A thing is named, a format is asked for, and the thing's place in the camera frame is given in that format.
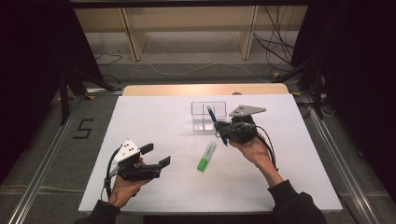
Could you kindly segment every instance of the person's left hand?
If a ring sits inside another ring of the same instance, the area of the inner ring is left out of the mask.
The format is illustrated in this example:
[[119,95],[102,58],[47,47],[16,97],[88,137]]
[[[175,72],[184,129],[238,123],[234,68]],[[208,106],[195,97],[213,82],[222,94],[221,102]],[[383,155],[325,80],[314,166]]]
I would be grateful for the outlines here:
[[[146,165],[143,162],[143,158],[140,158],[140,163]],[[122,208],[128,201],[139,192],[140,188],[146,185],[150,180],[142,180],[137,182],[131,182],[123,180],[122,177],[117,175],[116,182],[114,183],[113,191],[110,194],[108,203],[113,204],[116,207]]]

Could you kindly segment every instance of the black tape mark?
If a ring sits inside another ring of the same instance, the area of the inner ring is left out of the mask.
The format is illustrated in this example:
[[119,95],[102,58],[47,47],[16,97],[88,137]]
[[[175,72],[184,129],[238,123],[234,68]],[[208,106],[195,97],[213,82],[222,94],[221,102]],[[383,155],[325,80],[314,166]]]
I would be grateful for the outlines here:
[[90,137],[92,128],[81,128],[85,121],[94,121],[94,119],[82,119],[81,123],[79,124],[78,131],[86,131],[87,134],[85,136],[75,136],[73,139],[88,139]]

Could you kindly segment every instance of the blue pen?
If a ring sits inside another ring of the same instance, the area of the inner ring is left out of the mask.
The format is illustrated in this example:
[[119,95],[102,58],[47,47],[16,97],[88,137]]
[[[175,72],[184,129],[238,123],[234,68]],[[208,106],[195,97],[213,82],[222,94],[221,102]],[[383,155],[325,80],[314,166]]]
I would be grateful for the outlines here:
[[[215,114],[213,113],[210,106],[207,107],[207,112],[209,112],[210,118],[212,118],[213,123],[217,123],[218,121],[216,120]],[[222,134],[220,135],[220,137],[224,145],[227,147],[227,139]]]

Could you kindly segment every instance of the hand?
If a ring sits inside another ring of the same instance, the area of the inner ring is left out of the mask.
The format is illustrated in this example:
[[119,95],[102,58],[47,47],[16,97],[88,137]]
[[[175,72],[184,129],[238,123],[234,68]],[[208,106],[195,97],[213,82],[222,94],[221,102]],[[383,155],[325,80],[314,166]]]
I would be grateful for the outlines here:
[[238,148],[248,161],[252,162],[257,168],[259,168],[270,187],[274,187],[283,182],[283,178],[271,162],[268,148],[258,137],[253,138],[245,144],[230,141],[230,145]]
[[[143,158],[140,158],[140,163],[142,165],[146,165],[143,162]],[[150,181],[151,180],[141,180],[137,182],[131,182],[123,180],[122,177],[117,175],[113,191],[111,192],[110,198],[108,199],[108,203],[122,208],[137,192],[139,192],[142,186],[146,185]]]

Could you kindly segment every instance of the white tabletop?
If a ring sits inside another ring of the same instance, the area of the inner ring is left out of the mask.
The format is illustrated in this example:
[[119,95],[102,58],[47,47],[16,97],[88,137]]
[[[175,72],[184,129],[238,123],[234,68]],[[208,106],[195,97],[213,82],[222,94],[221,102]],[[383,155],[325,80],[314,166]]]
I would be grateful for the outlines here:
[[[239,105],[265,107],[266,112],[252,117],[270,135],[283,178],[297,192],[311,194],[323,212],[342,209],[294,99],[290,94],[272,94],[121,96],[78,210],[94,208],[112,153],[130,138],[140,147],[154,144],[154,150],[144,156],[147,164],[167,156],[172,159],[161,177],[144,186],[122,211],[141,215],[272,212],[274,200],[260,171],[239,150],[224,146],[215,131],[192,129],[191,103],[215,101],[225,101],[228,113]],[[196,167],[210,141],[217,147],[200,172]]]

